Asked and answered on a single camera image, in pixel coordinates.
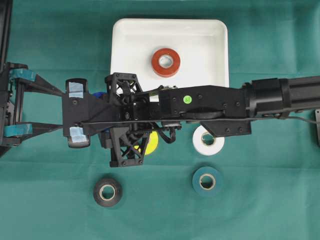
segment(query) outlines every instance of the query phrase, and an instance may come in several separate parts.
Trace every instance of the green sticker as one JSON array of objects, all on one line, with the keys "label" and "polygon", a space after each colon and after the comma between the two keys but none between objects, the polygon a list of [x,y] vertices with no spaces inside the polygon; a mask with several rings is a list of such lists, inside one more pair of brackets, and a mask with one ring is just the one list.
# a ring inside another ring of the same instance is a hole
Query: green sticker
[{"label": "green sticker", "polygon": [[185,104],[190,104],[190,103],[192,102],[192,97],[189,96],[189,95],[185,95],[185,96],[183,97],[183,102],[184,102]]}]

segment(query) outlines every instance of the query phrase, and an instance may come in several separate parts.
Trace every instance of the black tape roll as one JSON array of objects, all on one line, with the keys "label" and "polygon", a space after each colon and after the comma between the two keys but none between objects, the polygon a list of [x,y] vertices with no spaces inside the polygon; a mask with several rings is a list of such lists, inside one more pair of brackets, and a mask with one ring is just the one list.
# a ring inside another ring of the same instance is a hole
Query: black tape roll
[{"label": "black tape roll", "polygon": [[[109,198],[103,196],[103,190],[106,187],[113,189],[113,195]],[[102,207],[112,207],[116,205],[122,197],[121,185],[113,178],[100,179],[93,189],[93,198],[97,204]]]}]

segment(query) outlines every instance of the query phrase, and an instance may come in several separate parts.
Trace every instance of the white tape roll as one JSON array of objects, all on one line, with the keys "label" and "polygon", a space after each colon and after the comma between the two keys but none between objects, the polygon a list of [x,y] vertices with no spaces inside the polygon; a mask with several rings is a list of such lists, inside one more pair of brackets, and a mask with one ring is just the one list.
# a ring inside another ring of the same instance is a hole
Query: white tape roll
[{"label": "white tape roll", "polygon": [[203,126],[199,126],[193,133],[193,146],[200,154],[210,156],[217,154],[224,147],[224,137],[214,137],[213,144],[207,145],[203,141],[203,136],[210,134]]}]

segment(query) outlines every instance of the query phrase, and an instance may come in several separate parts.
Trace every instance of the red tape roll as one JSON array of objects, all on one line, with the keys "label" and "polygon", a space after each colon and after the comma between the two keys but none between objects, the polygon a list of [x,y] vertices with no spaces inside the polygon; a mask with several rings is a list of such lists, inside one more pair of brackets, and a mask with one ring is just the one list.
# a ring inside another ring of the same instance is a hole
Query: red tape roll
[{"label": "red tape roll", "polygon": [[162,48],[153,54],[151,64],[157,75],[163,78],[169,78],[178,72],[180,57],[175,50]]}]

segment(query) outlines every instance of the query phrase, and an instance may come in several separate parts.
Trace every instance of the screw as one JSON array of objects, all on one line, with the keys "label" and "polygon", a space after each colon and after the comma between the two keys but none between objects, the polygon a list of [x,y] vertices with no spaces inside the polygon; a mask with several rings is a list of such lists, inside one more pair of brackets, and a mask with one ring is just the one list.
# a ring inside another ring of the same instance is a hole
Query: screw
[{"label": "screw", "polygon": [[125,120],[128,120],[128,119],[130,118],[130,114],[129,114],[128,112],[126,112],[126,113],[124,114],[124,118],[125,118]]}]

